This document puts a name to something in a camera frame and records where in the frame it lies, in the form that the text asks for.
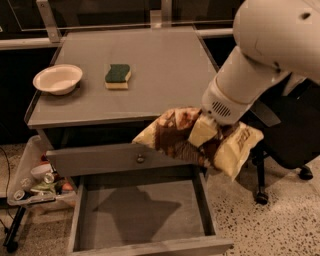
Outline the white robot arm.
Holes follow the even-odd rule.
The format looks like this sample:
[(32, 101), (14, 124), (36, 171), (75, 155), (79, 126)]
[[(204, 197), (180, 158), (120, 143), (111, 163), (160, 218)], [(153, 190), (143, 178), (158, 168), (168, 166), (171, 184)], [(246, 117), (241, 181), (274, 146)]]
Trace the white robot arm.
[(236, 46), (202, 97), (189, 136), (196, 147), (236, 123), (267, 89), (294, 73), (320, 80), (320, 0), (245, 0), (233, 22)]

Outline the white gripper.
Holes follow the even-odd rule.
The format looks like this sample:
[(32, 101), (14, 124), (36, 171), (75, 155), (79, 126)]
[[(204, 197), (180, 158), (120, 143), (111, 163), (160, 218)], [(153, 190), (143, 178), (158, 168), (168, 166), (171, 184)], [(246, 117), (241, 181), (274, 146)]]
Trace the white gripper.
[(236, 123), (252, 106), (253, 100), (253, 89), (248, 82), (235, 82), (232, 86), (220, 88), (217, 78), (214, 78), (202, 96), (201, 106), (205, 115), (201, 114), (196, 120), (188, 141), (199, 148), (217, 135), (217, 123)]

